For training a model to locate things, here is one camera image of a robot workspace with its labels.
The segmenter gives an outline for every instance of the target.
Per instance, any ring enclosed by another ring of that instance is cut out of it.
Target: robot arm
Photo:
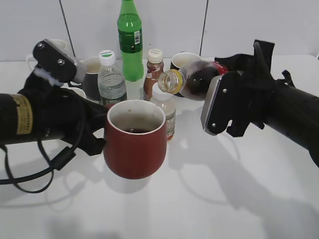
[[[21,190],[18,183],[50,172],[53,175],[55,169],[61,170],[75,156],[76,148],[91,156],[100,154],[105,144],[104,139],[96,138],[93,132],[104,127],[107,110],[71,90],[61,88],[71,81],[81,83],[85,77],[85,66],[49,40],[37,43],[33,55],[38,64],[23,89],[17,95],[0,94],[0,148],[6,152],[5,170],[9,177],[0,180],[0,184],[14,184]],[[61,139],[72,147],[65,147],[50,160],[41,143],[49,139]],[[30,141],[38,142],[49,167],[34,175],[14,178],[5,145]]]
[[[260,129],[266,124],[307,149],[319,167],[319,98],[295,88],[288,71],[284,79],[273,79],[273,43],[256,40],[254,49],[253,56],[215,58],[230,72],[210,84],[201,115],[204,130],[239,137],[250,123]]]

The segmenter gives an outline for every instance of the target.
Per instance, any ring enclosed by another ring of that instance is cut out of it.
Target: red mug
[[[104,159],[115,174],[141,179],[160,168],[167,144],[160,107],[141,100],[117,103],[108,111],[105,129]]]

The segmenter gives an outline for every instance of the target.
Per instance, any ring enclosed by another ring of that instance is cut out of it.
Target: brown bottle
[[[163,53],[159,49],[152,49],[149,51],[148,72],[144,81],[144,100],[149,101],[152,97],[153,85],[158,81],[160,75],[163,73],[164,62]]]

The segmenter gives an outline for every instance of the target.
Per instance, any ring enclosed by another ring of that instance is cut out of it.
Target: black cup
[[[82,63],[87,67],[87,71],[82,85],[75,86],[71,84],[69,86],[81,88],[85,92],[86,98],[88,100],[100,103],[101,96],[98,87],[98,74],[100,70],[99,57],[88,58],[82,61]]]
[[[170,69],[179,70],[183,65],[200,61],[200,56],[190,52],[180,52],[174,55],[170,62]],[[183,97],[180,93],[175,94],[178,97]]]

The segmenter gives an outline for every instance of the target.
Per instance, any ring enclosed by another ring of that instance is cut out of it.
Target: white wall
[[[135,0],[143,21],[144,56],[199,53],[206,0]],[[105,48],[120,58],[120,0],[62,0],[80,59]],[[202,56],[252,53],[254,39],[276,43],[276,54],[319,51],[319,0],[209,0]],[[0,61],[23,61],[36,42],[68,40],[59,0],[0,1]]]
[[[202,56],[252,53],[255,39],[275,54],[319,51],[319,0],[209,0]]]
[[[68,42],[58,0],[0,0],[0,61],[23,61],[45,38]]]
[[[120,58],[117,19],[120,0],[64,0],[76,56],[114,50]],[[181,51],[199,53],[206,0],[135,0],[143,23],[144,56],[159,48],[165,57]]]

